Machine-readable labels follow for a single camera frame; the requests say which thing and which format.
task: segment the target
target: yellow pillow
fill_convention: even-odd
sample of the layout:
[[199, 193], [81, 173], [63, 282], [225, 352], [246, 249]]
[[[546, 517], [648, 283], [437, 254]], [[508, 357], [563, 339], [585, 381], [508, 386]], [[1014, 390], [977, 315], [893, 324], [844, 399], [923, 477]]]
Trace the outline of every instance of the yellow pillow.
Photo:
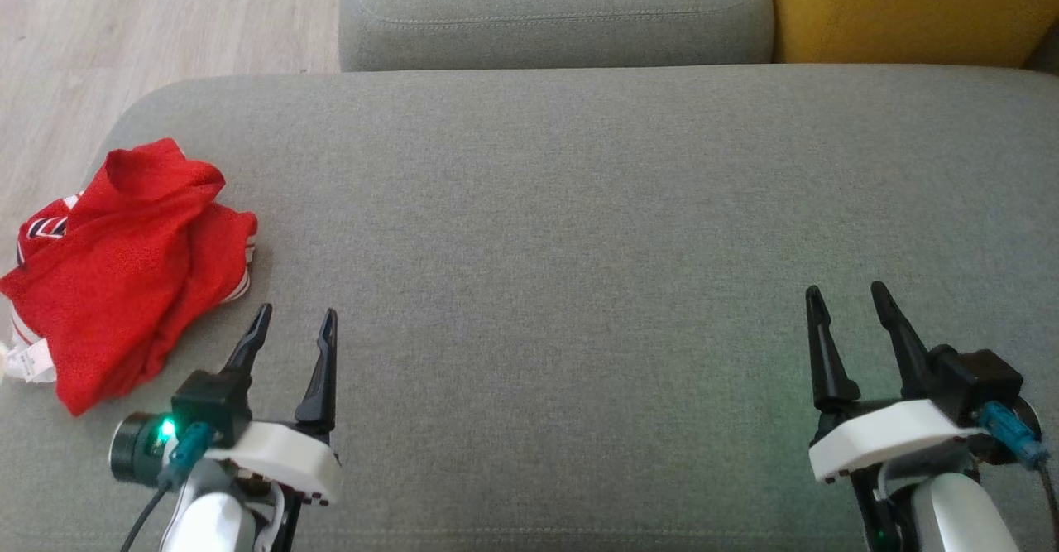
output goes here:
[[776, 61], [1022, 66], [1059, 0], [774, 0]]

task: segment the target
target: crumpled red fabric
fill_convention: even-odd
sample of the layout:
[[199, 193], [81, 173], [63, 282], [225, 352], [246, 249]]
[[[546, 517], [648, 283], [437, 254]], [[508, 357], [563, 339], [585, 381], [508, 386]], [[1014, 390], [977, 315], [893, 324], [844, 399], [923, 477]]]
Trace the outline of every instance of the crumpled red fabric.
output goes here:
[[257, 217], [217, 204], [223, 186], [163, 138], [114, 149], [84, 193], [19, 228], [0, 292], [16, 348], [46, 338], [70, 413], [154, 378], [192, 321], [246, 292]]

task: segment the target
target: sofa cushion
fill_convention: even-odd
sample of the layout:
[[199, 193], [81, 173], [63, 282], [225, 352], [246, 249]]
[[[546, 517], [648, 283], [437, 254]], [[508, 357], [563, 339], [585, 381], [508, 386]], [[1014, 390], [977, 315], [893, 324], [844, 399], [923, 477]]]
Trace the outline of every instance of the sofa cushion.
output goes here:
[[344, 70], [767, 63], [772, 0], [342, 0]]
[[[928, 345], [1024, 372], [1059, 433], [1056, 118], [1056, 77], [933, 66], [172, 85], [105, 149], [173, 136], [218, 164], [261, 219], [250, 292], [80, 419], [0, 386], [4, 548], [116, 549], [150, 492], [110, 477], [114, 426], [272, 302], [262, 419], [291, 416], [339, 315], [343, 500], [302, 513], [295, 549], [858, 550], [851, 489], [809, 467], [805, 288], [865, 397], [899, 386], [881, 278]], [[1044, 550], [1036, 477], [985, 484]]]
[[1024, 65], [1059, 0], [775, 0], [784, 63]]

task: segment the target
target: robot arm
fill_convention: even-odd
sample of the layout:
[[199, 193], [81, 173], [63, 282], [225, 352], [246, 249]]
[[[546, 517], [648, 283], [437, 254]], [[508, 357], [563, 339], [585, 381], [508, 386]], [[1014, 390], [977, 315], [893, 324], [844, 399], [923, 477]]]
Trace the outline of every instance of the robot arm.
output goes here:
[[[342, 471], [330, 449], [337, 316], [328, 310], [320, 328], [320, 354], [294, 421], [255, 422], [247, 392], [271, 311], [271, 304], [263, 304], [220, 372], [190, 375], [174, 394], [170, 413], [132, 413], [114, 433], [115, 479], [180, 488], [161, 542], [165, 552], [287, 552], [302, 506], [338, 501]], [[212, 434], [212, 445], [191, 460], [180, 458], [197, 431]], [[180, 461], [190, 465], [185, 480]]]
[[884, 284], [873, 283], [872, 297], [893, 343], [900, 398], [859, 400], [820, 289], [806, 291], [813, 404], [821, 412], [809, 445], [816, 480], [849, 478], [872, 552], [1017, 551], [979, 484], [977, 465], [1021, 462], [1041, 471], [1055, 499], [1040, 424], [1019, 396], [1022, 375], [988, 350], [928, 352]]

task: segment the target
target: clothing tag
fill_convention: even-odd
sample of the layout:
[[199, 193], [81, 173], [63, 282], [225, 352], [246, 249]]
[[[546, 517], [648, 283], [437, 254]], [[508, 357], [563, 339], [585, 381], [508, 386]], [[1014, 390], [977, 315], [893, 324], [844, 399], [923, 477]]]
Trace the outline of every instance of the clothing tag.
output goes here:
[[48, 340], [42, 338], [29, 348], [7, 352], [4, 360], [4, 372], [8, 376], [21, 378], [26, 382], [54, 382], [55, 364], [48, 349]]

